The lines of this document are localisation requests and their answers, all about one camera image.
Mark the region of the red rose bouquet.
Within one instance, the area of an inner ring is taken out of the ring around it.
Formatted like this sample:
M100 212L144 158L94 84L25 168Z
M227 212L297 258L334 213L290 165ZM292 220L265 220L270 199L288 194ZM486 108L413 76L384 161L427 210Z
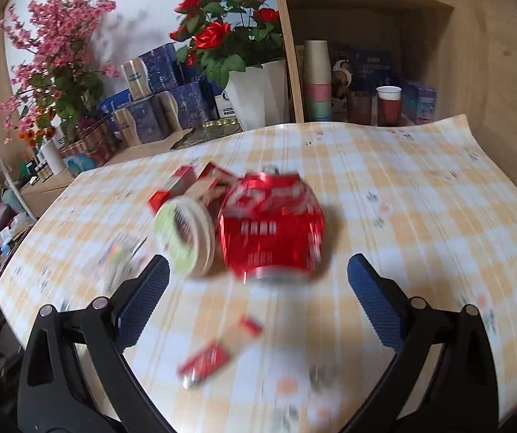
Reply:
M182 46L179 62L224 88L231 73L243 73L285 55L279 12L266 0L183 0L169 34Z

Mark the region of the blue gold gift box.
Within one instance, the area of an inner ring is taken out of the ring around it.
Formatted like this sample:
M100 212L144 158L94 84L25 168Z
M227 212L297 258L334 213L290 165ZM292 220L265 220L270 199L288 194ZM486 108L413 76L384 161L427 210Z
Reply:
M127 146L159 142L167 139L171 133L156 96L121 106L114 111L113 118Z
M214 120L200 82L190 82L156 95L172 131L188 130Z
M131 99L169 91L184 83L184 76L172 43L159 46L121 65Z

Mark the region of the red white cup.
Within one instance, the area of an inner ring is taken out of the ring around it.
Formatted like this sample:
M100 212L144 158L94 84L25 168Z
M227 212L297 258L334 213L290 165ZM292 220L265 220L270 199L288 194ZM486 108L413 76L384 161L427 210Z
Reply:
M396 127L402 109L402 89L397 86L380 86L378 96L378 125Z

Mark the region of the wooden shelf unit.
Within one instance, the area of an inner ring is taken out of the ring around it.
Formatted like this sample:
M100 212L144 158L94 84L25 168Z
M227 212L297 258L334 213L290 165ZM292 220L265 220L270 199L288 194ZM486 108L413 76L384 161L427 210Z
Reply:
M481 0L276 0L292 96L304 117L297 46L310 39L388 51L393 70L437 89L438 118L482 119L488 88L488 38Z

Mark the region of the stack of paper cups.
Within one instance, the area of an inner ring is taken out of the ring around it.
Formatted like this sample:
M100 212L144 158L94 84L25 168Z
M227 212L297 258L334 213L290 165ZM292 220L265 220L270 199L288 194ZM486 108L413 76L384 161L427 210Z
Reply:
M332 117L332 70L326 40L304 42L304 102L306 120L326 121Z

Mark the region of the red cigarette box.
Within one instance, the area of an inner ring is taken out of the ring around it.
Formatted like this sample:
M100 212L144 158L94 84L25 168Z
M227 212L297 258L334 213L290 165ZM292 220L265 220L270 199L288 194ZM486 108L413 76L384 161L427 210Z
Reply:
M181 196L197 180L194 167L192 165L179 166L172 176L165 181L160 189L156 190L148 200L148 205L153 214L156 214L165 202L172 198Z

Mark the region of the woven flower basket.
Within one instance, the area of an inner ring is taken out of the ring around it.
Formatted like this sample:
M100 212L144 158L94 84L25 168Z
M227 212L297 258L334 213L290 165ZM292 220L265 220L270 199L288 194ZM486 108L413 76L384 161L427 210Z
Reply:
M118 152L119 144L106 119L94 124L87 133L59 150L67 169L74 176L105 165Z

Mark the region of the crushed red soda can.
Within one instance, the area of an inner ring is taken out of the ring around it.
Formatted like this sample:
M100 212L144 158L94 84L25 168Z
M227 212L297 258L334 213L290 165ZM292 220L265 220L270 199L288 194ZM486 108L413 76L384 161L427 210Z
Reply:
M248 172L228 190L217 216L225 266L237 280L311 280L322 262L325 216L297 172Z

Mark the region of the brown red paper bag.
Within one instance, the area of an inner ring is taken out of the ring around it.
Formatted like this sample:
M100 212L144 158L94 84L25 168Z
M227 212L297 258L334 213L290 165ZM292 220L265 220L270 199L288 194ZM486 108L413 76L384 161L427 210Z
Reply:
M185 194L206 207L213 221L216 221L228 191L237 181L237 176L210 161Z

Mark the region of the blue box on shelf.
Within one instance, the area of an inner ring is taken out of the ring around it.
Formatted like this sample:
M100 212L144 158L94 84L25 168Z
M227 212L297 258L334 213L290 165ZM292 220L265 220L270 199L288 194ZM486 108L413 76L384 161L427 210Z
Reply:
M432 123L436 119L437 90L417 81L406 81L402 87L402 114L413 124Z

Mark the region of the white flower pot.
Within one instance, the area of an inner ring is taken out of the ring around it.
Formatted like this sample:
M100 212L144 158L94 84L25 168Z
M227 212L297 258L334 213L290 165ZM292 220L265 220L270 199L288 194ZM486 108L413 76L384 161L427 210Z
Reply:
M287 63L284 60L230 71L224 91L243 131L289 121Z

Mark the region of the green paper cup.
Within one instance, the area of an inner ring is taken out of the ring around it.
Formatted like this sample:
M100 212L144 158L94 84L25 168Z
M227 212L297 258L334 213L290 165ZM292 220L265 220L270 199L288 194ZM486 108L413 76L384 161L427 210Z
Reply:
M208 274L215 259L216 230L199 201L184 196L166 201L155 215L153 237L173 275L199 279Z

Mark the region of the clear colourful plastic wrapper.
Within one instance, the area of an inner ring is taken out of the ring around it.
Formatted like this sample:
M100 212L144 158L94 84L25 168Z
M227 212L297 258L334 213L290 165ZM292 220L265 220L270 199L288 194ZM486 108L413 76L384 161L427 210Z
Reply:
M84 274L104 294L112 294L136 268L135 257L147 237L118 233L84 266Z

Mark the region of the red lighter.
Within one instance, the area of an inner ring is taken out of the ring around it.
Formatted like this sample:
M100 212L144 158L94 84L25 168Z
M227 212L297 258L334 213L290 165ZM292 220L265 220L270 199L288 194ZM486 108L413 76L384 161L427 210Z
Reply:
M204 347L192 354L177 368L177 377L184 389L205 383L233 362L260 337L264 326L255 318L244 315Z

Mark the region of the white slim vase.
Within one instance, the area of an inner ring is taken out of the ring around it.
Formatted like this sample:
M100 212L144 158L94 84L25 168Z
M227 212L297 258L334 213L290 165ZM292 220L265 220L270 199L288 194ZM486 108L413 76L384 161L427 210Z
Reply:
M53 175L59 175L67 168L56 144L52 140L43 143L40 147L40 152Z

